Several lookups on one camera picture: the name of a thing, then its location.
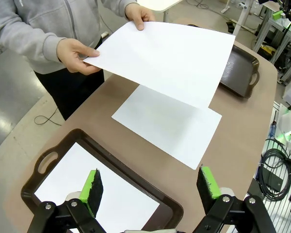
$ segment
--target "tray handle hole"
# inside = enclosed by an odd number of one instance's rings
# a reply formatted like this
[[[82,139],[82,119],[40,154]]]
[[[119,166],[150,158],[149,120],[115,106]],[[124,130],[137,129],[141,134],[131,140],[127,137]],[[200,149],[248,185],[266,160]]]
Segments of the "tray handle hole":
[[[58,153],[53,151],[49,153],[45,158],[41,161],[38,167],[38,172],[40,174],[44,174],[44,172],[47,170],[49,164],[56,160],[58,158]]]
[[[256,82],[257,78],[258,78],[258,74],[257,73],[252,74],[251,81],[250,81],[249,85],[253,85]]]

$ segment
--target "brown table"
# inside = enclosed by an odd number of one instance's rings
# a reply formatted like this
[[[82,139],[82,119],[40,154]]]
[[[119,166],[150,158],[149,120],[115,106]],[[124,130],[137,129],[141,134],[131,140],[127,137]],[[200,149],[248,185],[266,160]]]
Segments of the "brown table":
[[[269,129],[277,70],[249,48],[238,42],[235,45],[258,58],[260,81],[248,100],[218,87],[210,108],[221,114],[222,119],[201,164],[210,166],[219,186],[233,189],[242,199],[257,169]],[[198,170],[185,166],[111,118],[137,86],[125,78],[111,76],[64,123],[41,153],[58,144],[71,130],[82,129],[116,158],[180,203],[184,215],[177,229],[192,232],[205,214],[196,188]],[[33,214],[21,200],[20,190],[32,174],[38,156],[10,190],[4,203],[8,218],[21,232],[27,232]]]

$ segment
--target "white table leg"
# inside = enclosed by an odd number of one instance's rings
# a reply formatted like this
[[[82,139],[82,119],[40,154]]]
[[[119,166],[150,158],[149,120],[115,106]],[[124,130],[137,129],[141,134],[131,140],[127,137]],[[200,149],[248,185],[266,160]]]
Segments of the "white table leg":
[[[230,6],[229,6],[230,3],[231,3],[231,0],[228,0],[225,8],[220,11],[222,14],[224,14],[230,8]]]
[[[163,22],[168,22],[168,11],[169,10],[166,10],[166,11],[164,11],[164,17],[163,17]]]
[[[251,7],[252,7],[252,4],[253,4],[253,0],[247,0],[243,6],[243,9],[242,9],[242,13],[241,13],[241,16],[239,17],[238,19],[238,22],[235,26],[235,29],[234,29],[234,32],[233,32],[233,35],[237,36],[239,30],[241,29],[242,25],[245,24],[246,22],[246,19],[248,17],[248,14],[251,10]]]
[[[287,70],[287,72],[282,76],[278,81],[280,83],[284,83],[291,76],[291,67]]]
[[[278,57],[281,55],[282,51],[285,49],[289,41],[291,41],[291,38],[288,35],[286,35],[285,38],[283,38],[281,45],[278,47],[278,49],[276,50],[275,54],[271,59],[272,64],[274,64],[277,61]]]
[[[263,43],[265,37],[267,36],[268,31],[270,30],[270,27],[271,27],[271,24],[270,24],[269,22],[266,22],[266,23],[262,26],[262,28],[261,28],[261,30],[260,30],[260,32],[259,32],[259,34],[258,34],[258,40],[257,40],[257,42],[256,42],[256,45],[255,45],[254,48],[253,48],[253,51],[254,51],[254,52],[258,52],[258,50],[259,50],[259,48],[261,47],[261,45],[262,45],[262,43]]]
[[[265,27],[266,27],[266,25],[267,25],[268,20],[269,20],[270,17],[271,17],[271,10],[267,8],[266,13],[265,13],[265,16],[264,16],[264,19],[262,21],[262,26],[260,28],[260,31],[259,31],[258,35],[257,35],[256,41],[259,39],[260,35],[263,34],[262,32],[264,32]]]

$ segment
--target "gray hoodie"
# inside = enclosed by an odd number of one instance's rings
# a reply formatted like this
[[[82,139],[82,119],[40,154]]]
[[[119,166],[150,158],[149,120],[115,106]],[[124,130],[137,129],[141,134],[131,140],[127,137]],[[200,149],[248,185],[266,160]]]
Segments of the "gray hoodie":
[[[135,0],[101,0],[118,16]],[[100,39],[97,0],[0,0],[0,45],[27,57],[34,71],[63,69],[57,44],[75,38],[94,48]]]

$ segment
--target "white paper in tray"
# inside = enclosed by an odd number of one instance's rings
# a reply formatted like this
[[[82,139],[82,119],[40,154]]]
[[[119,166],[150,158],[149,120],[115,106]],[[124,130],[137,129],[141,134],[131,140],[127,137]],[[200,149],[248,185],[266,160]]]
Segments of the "white paper in tray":
[[[159,204],[123,180],[75,143],[35,192],[40,201],[64,202],[81,191],[91,170],[100,170],[103,195],[97,221],[107,233],[141,230]]]
[[[140,85],[112,118],[196,169],[221,115],[209,108],[197,109]]]
[[[180,24],[129,22],[84,61],[194,107],[206,108],[218,87],[235,36]]]

